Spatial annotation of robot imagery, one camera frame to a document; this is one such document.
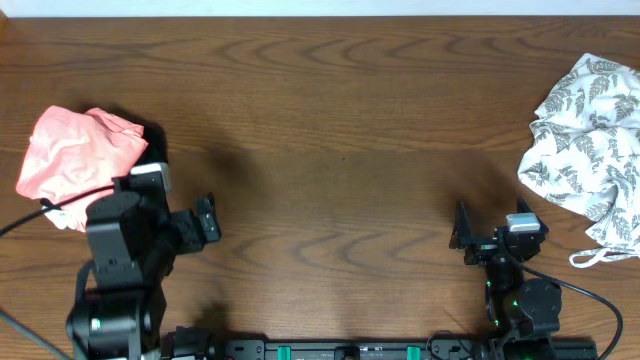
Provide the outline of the pink t-shirt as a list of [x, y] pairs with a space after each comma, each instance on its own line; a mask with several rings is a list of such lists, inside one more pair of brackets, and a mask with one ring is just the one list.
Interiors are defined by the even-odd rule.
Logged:
[[129, 173], [148, 142], [144, 127], [102, 109], [77, 113], [49, 107], [38, 119], [16, 192], [53, 204]]

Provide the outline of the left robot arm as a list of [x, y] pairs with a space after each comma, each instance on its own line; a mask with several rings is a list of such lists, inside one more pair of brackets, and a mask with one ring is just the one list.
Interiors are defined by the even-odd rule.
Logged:
[[212, 195], [173, 212], [164, 176], [118, 177], [112, 194], [87, 209], [92, 258], [79, 271], [66, 330], [77, 359], [141, 359], [161, 347], [166, 310], [161, 283], [179, 255], [197, 253], [222, 233]]

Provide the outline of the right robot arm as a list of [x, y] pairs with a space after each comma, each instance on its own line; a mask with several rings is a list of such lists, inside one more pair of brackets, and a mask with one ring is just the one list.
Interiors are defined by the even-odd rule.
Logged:
[[532, 359], [555, 356], [550, 335], [560, 328], [562, 290], [540, 277], [527, 279], [524, 263], [541, 250], [548, 227], [520, 199], [517, 212], [491, 236], [476, 236], [458, 202], [449, 247], [464, 251], [464, 263], [484, 269], [485, 308], [496, 326], [468, 350], [473, 359]]

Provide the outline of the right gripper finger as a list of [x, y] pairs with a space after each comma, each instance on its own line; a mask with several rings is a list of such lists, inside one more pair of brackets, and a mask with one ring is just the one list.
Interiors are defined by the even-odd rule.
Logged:
[[[527, 213], [527, 212], [534, 213], [533, 210], [531, 209], [531, 207], [528, 205], [528, 203], [524, 200], [524, 198], [520, 197], [518, 199], [518, 201], [517, 201], [517, 212], [516, 213]], [[546, 224], [542, 220], [540, 220], [539, 218], [538, 218], [538, 220], [541, 223], [541, 228], [537, 232], [547, 233], [549, 231], [549, 229], [546, 226]]]
[[454, 226], [449, 241], [450, 249], [464, 249], [473, 242], [473, 233], [464, 202], [456, 204]]

